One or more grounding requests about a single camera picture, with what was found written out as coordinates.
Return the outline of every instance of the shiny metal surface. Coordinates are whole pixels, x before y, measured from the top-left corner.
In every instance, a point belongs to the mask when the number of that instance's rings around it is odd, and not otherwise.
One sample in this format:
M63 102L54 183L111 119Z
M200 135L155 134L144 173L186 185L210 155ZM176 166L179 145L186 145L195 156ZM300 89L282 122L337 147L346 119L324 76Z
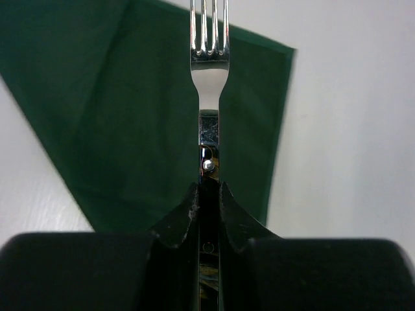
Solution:
M190 1L190 70L199 94L199 146L201 197L207 195L206 206L200 206L199 310L218 310L219 245L217 214L219 213L219 98L228 79L230 60L228 0L224 0L224 31L219 41L217 0L212 0L212 36L208 40L206 0L202 2L200 40L196 37L195 0Z
M207 160L203 161L202 168L206 172L210 172L211 170L213 170L215 168L215 162L213 162L212 159L207 159Z

